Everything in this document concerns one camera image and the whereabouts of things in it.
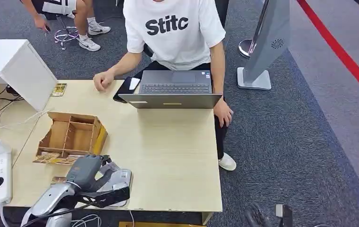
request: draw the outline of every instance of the phone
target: phone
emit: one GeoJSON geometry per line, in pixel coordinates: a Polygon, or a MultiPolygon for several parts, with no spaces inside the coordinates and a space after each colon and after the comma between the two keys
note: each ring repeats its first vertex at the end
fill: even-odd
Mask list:
{"type": "Polygon", "coordinates": [[[133,94],[141,80],[134,77],[127,77],[114,95],[113,99],[117,102],[127,103],[124,99],[120,98],[120,94],[133,94]]]}

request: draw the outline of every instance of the black shorts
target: black shorts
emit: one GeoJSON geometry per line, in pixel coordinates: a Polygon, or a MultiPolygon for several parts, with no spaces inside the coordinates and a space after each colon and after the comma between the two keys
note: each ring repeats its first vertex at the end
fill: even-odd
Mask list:
{"type": "Polygon", "coordinates": [[[32,3],[40,14],[69,15],[77,9],[77,0],[32,0],[32,3]]]}

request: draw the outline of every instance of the power strip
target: power strip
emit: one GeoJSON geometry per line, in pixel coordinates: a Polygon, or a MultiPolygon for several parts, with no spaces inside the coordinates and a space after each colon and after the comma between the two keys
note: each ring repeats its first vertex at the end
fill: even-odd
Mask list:
{"type": "Polygon", "coordinates": [[[10,203],[12,198],[11,150],[9,145],[0,140],[0,177],[4,180],[0,185],[0,205],[10,203]]]}

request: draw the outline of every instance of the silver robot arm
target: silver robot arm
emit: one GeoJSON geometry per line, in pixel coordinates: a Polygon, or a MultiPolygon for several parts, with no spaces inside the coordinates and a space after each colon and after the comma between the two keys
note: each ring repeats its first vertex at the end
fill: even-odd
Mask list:
{"type": "Polygon", "coordinates": [[[91,205],[104,208],[128,200],[128,186],[98,192],[110,180],[115,171],[114,166],[116,165],[107,155],[86,155],[78,158],[68,172],[66,182],[52,184],[25,213],[21,227],[31,226],[31,224],[46,218],[48,218],[46,227],[69,227],[72,220],[71,212],[75,210],[91,205]],[[103,176],[95,180],[95,176],[101,168],[103,176]],[[78,202],[86,205],[75,209],[78,202]]]}

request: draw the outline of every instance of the table leg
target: table leg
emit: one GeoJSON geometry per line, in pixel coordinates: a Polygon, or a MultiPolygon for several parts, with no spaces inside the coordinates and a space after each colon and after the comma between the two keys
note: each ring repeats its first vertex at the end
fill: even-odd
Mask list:
{"type": "Polygon", "coordinates": [[[207,225],[207,222],[213,216],[213,212],[202,212],[202,225],[207,225]]]}

